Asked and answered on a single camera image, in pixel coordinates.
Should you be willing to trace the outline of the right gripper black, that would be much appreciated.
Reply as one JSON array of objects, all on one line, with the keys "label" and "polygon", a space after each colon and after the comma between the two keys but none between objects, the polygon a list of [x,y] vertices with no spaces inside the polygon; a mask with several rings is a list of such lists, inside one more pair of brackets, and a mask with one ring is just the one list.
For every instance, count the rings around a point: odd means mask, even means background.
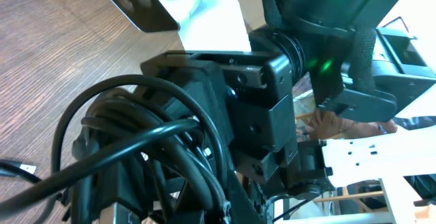
[{"label": "right gripper black", "polygon": [[171,50],[140,69],[182,87],[208,112],[230,165],[264,195],[305,199],[333,190],[323,144],[297,140],[294,71],[285,55]]}]

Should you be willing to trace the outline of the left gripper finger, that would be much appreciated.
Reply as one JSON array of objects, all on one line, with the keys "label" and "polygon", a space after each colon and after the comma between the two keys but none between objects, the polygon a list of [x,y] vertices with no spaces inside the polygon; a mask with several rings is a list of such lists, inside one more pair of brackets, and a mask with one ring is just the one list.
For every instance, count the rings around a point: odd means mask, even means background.
[{"label": "left gripper finger", "polygon": [[227,171],[222,187],[207,169],[195,169],[176,202],[176,222],[195,223],[264,223],[233,170]]}]

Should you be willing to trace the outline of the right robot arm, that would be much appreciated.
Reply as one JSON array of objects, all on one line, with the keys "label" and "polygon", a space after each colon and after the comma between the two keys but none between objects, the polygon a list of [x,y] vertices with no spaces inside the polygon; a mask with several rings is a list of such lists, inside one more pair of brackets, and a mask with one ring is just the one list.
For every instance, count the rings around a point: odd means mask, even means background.
[{"label": "right robot arm", "polygon": [[[299,142],[290,88],[309,74],[323,121],[354,125],[395,118],[435,83],[435,74],[408,45],[404,32],[377,23],[398,0],[262,0],[266,26],[249,34],[254,52],[166,52],[142,64],[145,74],[187,85],[222,114],[236,169],[264,195],[306,197],[371,178],[388,168],[404,170],[404,157],[389,159],[376,147],[322,143],[326,124]],[[193,85],[202,65],[221,68],[233,94],[208,97]]]}]

